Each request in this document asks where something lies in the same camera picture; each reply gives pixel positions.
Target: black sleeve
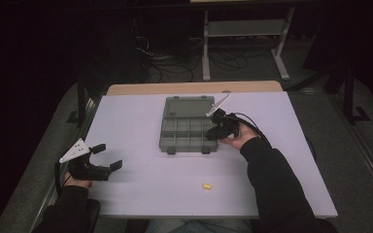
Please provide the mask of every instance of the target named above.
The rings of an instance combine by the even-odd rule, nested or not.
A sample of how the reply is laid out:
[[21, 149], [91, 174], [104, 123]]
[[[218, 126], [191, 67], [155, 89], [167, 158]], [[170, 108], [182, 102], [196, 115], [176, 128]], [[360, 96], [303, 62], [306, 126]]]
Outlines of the black sleeve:
[[279, 150], [260, 138], [241, 147], [264, 232], [321, 232], [298, 178]]
[[42, 222], [33, 233], [85, 233], [89, 219], [86, 214], [88, 190], [80, 186], [65, 186], [59, 201], [48, 206]]

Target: gray plastic organizer box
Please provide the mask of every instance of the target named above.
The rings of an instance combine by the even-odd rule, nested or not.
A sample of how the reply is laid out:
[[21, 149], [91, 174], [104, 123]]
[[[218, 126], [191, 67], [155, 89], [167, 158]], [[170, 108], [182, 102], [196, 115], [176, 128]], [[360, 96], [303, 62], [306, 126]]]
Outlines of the gray plastic organizer box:
[[205, 133], [215, 126], [205, 115], [214, 103], [214, 96], [167, 97], [159, 138], [160, 150], [168, 154], [217, 151], [218, 141], [205, 138]]

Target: yellow pill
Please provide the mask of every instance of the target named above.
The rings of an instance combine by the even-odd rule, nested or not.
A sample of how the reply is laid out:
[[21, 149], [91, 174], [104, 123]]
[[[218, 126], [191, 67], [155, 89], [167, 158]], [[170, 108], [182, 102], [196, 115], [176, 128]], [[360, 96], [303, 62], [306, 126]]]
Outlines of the yellow pill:
[[202, 187], [205, 188], [205, 189], [207, 189], [207, 190], [211, 190], [212, 189], [212, 186], [210, 184], [208, 184], [208, 183], [202, 184]]

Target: white tabletop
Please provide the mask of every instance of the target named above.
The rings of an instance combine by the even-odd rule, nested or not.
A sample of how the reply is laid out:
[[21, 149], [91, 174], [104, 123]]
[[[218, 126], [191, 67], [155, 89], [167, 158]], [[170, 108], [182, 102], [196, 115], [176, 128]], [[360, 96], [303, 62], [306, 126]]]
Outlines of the white tabletop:
[[[202, 93], [178, 96], [214, 96]], [[159, 149], [168, 94], [104, 96], [86, 137], [107, 149], [91, 157], [94, 165], [123, 166], [107, 182], [94, 182], [89, 197], [99, 200], [101, 215], [129, 217], [258, 217], [247, 162], [238, 150], [220, 144], [210, 154]], [[274, 148], [287, 158], [316, 217], [337, 216], [321, 174], [286, 92], [232, 93], [221, 107], [252, 118]], [[203, 183], [213, 188], [204, 189]]]

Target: hand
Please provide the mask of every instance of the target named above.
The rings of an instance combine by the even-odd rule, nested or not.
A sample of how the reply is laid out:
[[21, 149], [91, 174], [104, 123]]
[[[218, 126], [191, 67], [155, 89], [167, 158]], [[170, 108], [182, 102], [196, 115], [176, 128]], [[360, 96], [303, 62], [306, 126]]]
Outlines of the hand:
[[220, 142], [228, 144], [232, 147], [234, 147], [237, 150], [240, 150], [242, 146], [244, 146], [247, 141], [249, 141], [252, 138], [258, 137], [257, 135], [250, 127], [243, 123], [239, 123], [239, 134], [236, 138], [224, 138], [221, 139]]
[[69, 172], [65, 174], [65, 185], [64, 186], [81, 186], [84, 188], [89, 188], [92, 186], [92, 181], [80, 181], [75, 180]]

